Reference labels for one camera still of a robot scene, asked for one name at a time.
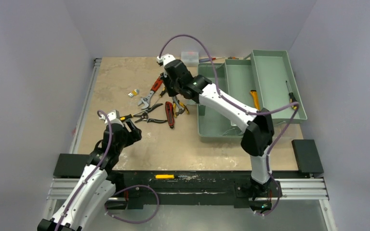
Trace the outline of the red black utility knife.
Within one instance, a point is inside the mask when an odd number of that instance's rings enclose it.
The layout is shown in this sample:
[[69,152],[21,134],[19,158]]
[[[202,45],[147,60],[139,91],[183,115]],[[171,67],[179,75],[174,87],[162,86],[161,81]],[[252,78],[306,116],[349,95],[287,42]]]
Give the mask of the red black utility knife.
[[174,120],[173,104],[171,102],[165,102],[165,113],[166,113],[168,125],[171,129],[173,129],[175,120]]

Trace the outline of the long black yellow screwdriver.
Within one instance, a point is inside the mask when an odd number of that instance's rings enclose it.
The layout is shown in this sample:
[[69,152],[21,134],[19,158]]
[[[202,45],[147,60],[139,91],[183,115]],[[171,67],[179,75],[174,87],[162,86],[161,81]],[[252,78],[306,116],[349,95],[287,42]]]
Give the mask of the long black yellow screwdriver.
[[[288,95],[289,95],[290,103],[297,103],[298,101],[295,98],[295,95],[292,91],[290,83],[287,80],[285,81],[285,83],[286,83],[286,86],[287,86],[287,89],[288,89]],[[299,107],[298,104],[295,104],[295,105],[292,106],[292,109],[297,110],[298,107]]]

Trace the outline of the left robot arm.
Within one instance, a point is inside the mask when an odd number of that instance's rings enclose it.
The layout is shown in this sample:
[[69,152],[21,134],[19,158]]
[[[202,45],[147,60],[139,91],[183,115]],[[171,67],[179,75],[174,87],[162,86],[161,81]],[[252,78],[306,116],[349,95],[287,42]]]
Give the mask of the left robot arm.
[[118,197],[124,192],[124,183],[112,168],[119,155],[142,138],[142,131],[131,120],[112,123],[106,128],[83,169],[72,193],[51,219],[42,219],[39,231],[81,231],[94,220],[111,196]]

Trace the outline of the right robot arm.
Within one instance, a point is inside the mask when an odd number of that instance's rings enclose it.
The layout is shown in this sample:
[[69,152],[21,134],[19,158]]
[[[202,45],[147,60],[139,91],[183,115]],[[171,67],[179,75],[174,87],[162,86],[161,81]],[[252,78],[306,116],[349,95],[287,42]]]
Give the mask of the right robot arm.
[[258,111],[239,102],[202,75],[192,76],[186,65],[170,54],[157,57],[157,63],[164,68],[161,79],[170,97],[180,94],[185,99],[213,109],[242,131],[240,144],[251,160],[252,192],[258,196],[268,192],[271,170],[267,152],[274,135],[269,111]]

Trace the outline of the yellow black utility knife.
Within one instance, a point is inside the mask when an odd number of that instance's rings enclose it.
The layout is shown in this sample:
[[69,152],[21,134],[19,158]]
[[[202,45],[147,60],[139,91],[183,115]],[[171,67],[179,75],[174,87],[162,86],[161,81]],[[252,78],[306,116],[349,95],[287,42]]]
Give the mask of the yellow black utility knife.
[[260,103],[259,103],[259,97],[258,97],[258,93],[256,90],[250,90],[250,94],[253,98],[253,102],[254,102],[254,107],[256,109],[259,109],[260,110]]

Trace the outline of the green plastic tool box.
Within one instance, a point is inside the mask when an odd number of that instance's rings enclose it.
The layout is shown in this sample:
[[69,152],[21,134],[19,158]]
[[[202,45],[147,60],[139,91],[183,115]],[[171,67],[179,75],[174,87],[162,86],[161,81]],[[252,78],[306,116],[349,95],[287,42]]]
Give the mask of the green plastic tool box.
[[[215,63],[215,68],[220,90],[224,90],[229,96],[250,107],[254,107],[250,90],[256,90],[260,109],[264,107],[269,111],[290,103],[285,83],[287,80],[299,103],[292,124],[300,124],[307,120],[287,51],[252,50],[246,59],[226,59],[222,63]],[[198,74],[215,83],[210,63],[199,64]],[[240,129],[219,112],[202,105],[198,105],[197,110],[198,134],[202,140],[216,141],[225,138],[234,140],[242,137]],[[275,136],[283,129],[293,113],[294,110],[290,107],[271,115],[275,125]]]

